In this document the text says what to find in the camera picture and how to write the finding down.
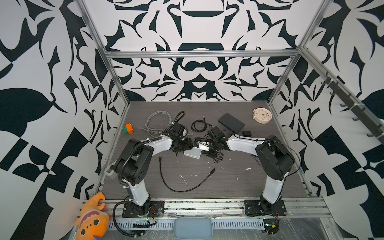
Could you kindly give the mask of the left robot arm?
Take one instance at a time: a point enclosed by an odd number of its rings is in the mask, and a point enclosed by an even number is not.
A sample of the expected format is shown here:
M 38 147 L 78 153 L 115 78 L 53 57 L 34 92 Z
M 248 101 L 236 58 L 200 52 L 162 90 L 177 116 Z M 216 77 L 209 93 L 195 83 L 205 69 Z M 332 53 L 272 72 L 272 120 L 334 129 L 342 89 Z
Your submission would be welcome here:
M 166 133 L 143 141 L 131 139 L 118 159 L 106 170 L 111 178 L 117 177 L 119 184 L 127 189 L 136 206 L 144 206 L 150 199 L 144 178 L 152 157 L 161 152 L 173 151 L 175 154 L 193 148 L 193 141 L 187 137 L 185 126 L 174 123 Z

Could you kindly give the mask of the white network switch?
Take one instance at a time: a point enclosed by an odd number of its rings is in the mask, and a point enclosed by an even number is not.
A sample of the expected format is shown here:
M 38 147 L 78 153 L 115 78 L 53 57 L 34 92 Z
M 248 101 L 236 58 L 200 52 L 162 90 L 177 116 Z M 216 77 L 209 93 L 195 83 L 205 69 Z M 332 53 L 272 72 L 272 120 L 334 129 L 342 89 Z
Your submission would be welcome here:
M 199 148 L 192 148 L 191 150 L 186 150 L 183 152 L 186 157 L 193 159 L 200 159 L 202 150 Z

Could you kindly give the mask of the black power adapter with cable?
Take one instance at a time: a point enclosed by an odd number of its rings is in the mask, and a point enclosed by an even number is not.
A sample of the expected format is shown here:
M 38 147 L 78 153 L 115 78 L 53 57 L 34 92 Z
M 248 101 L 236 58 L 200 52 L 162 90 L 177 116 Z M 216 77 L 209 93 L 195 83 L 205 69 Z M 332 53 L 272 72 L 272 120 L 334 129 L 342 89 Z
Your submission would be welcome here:
M 225 137 L 225 134 L 220 132 L 218 134 L 207 133 L 204 137 L 196 137 L 194 140 L 194 147 L 202 147 L 202 154 L 213 159 L 214 163 L 220 163 L 224 160 L 222 150 L 225 148 L 224 144 L 220 142 Z

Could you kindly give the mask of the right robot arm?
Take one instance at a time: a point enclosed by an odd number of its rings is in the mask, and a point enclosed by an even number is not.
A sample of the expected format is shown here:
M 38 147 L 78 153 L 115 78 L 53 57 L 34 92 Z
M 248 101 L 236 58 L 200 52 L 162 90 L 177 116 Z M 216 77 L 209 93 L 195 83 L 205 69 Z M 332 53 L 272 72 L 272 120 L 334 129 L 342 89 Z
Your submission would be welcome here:
M 267 175 L 261 205 L 270 207 L 280 200 L 285 179 L 295 164 L 295 158 L 285 144 L 274 135 L 261 139 L 225 135 L 217 127 L 210 129 L 208 136 L 209 152 L 227 150 L 256 156 Z

